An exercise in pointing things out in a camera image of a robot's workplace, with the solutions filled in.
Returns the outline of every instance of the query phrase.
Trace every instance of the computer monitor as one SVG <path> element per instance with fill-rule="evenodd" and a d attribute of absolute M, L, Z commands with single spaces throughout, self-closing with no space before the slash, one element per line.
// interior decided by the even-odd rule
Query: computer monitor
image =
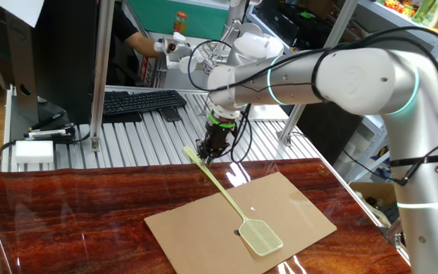
<path fill-rule="evenodd" d="M 0 73 L 17 89 L 13 109 L 25 124 L 12 136 L 61 109 L 69 122 L 89 123 L 98 11 L 96 0 L 45 0 L 32 28 L 0 7 Z"/>

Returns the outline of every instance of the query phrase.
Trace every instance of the glowing teal ring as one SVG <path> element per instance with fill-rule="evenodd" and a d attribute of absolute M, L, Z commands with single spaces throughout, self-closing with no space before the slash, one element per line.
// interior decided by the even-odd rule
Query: glowing teal ring
<path fill-rule="evenodd" d="M 392 115 L 392 114 L 397 114 L 402 112 L 405 108 L 408 107 L 409 104 L 411 104 L 411 102 L 415 99 L 415 96 L 417 96 L 417 92 L 418 92 L 418 87 L 420 86 L 420 72 L 418 71 L 418 68 L 415 72 L 415 88 L 414 88 L 414 92 L 410 97 L 410 100 L 408 100 L 408 102 L 399 110 L 396 110 L 393 113 L 387 113 L 387 115 Z"/>
<path fill-rule="evenodd" d="M 271 64 L 273 65 L 275 62 L 277 62 L 278 58 L 280 58 L 281 56 L 275 58 L 275 60 L 273 60 L 273 62 L 271 62 Z M 266 84 L 268 85 L 268 91 L 270 91 L 270 96 L 271 98 L 273 98 L 273 100 L 277 101 L 277 103 L 279 104 L 283 104 L 282 102 L 279 101 L 279 99 L 276 98 L 276 96 L 273 94 L 273 91 L 271 90 L 271 68 L 268 70 L 268 74 L 266 75 Z"/>

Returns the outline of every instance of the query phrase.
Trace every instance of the small hole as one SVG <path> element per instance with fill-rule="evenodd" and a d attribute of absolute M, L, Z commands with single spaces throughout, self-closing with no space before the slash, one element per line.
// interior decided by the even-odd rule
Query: small hole
<path fill-rule="evenodd" d="M 29 90 L 24 86 L 24 84 L 21 84 L 21 85 L 20 85 L 20 90 L 21 90 L 21 93 L 22 93 L 22 94 L 25 94 L 25 95 L 27 95 L 27 96 L 30 96 L 30 95 L 31 95 L 31 91 L 29 91 Z"/>

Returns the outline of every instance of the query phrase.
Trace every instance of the fly swatter handle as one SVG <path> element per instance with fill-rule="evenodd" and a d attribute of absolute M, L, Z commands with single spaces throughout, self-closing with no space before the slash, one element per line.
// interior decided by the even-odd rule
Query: fly swatter handle
<path fill-rule="evenodd" d="M 236 209 L 236 212 L 241 216 L 241 218 L 243 218 L 243 220 L 246 220 L 246 216 L 243 214 L 240 207 L 234 202 L 233 198 L 231 198 L 231 196 L 229 196 L 229 193 L 227 193 L 227 191 L 221 186 L 221 183 L 219 183 L 219 181 L 217 181 L 216 177 L 214 177 L 214 175 L 212 175 L 212 173 L 209 171 L 209 169 L 201 163 L 201 160 L 197 157 L 197 155 L 195 154 L 195 151 L 193 151 L 188 146 L 185 146 L 183 148 L 183 151 L 186 153 L 187 156 L 189 156 L 190 160 L 192 160 L 192 162 L 197 164 L 197 166 L 202 171 L 204 171 L 205 175 L 207 175 L 209 177 L 209 179 L 211 179 L 212 183 L 214 183 L 217 186 L 217 188 L 221 191 L 222 195 L 224 195 L 224 198 L 226 198 L 226 200 L 234 207 L 234 209 Z"/>

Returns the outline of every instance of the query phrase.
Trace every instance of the person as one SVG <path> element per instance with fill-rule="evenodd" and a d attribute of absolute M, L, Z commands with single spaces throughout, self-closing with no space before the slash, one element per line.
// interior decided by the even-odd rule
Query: person
<path fill-rule="evenodd" d="M 154 41 L 139 33 L 118 5 L 114 6 L 113 26 L 111 31 L 109 61 L 106 76 L 107 84 L 119 83 L 115 69 L 113 68 L 113 60 L 116 55 L 115 37 L 123 43 L 130 45 L 131 48 L 143 56 L 147 56 L 148 58 L 160 58 L 160 53 L 154 50 Z"/>
<path fill-rule="evenodd" d="M 161 54 L 154 50 L 154 41 L 139 33 L 132 22 L 126 17 L 124 11 L 118 6 L 114 6 L 113 26 L 111 30 L 111 44 L 109 46 L 109 61 L 107 66 L 107 84 L 118 83 L 113 60 L 116 55 L 115 37 L 123 43 L 128 44 L 137 53 L 148 58 L 160 58 Z"/>

